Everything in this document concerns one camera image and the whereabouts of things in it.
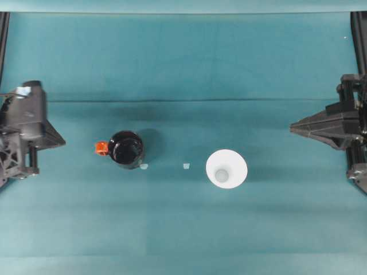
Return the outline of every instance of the orange cap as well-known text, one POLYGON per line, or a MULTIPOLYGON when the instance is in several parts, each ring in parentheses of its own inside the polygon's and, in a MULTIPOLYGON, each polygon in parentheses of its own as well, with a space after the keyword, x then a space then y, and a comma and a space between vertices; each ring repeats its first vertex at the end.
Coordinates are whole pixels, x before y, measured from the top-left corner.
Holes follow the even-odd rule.
POLYGON ((108 142, 97 142, 96 143, 96 154, 100 156, 108 155, 108 142))

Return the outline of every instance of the table surface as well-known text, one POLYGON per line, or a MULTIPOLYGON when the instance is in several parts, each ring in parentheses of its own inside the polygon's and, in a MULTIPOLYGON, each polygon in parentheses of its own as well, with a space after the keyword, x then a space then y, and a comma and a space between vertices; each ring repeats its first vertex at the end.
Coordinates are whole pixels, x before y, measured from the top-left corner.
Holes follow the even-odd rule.
POLYGON ((0 192, 4 274, 364 274, 345 154, 288 130, 337 99, 353 50, 348 13, 12 14, 2 92, 42 80, 67 145, 0 192), (93 153, 122 129, 148 169, 93 153), (221 148, 248 162, 233 190, 205 174, 221 148))

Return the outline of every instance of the small white piece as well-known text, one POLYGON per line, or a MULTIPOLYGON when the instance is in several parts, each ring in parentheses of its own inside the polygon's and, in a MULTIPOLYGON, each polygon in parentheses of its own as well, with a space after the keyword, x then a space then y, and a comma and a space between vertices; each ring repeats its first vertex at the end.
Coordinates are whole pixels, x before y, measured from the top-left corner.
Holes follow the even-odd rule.
POLYGON ((142 164, 140 164, 140 169, 141 170, 147 170, 148 169, 148 164, 146 164, 146 163, 142 163, 142 164))

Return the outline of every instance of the black cylinder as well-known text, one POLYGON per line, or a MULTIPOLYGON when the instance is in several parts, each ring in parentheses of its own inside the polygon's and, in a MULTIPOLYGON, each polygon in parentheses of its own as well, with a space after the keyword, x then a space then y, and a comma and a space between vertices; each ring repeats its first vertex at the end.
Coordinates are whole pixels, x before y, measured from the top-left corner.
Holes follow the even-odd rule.
POLYGON ((108 153, 122 168, 137 168, 144 158, 143 141, 134 132, 118 132, 108 142, 108 153))

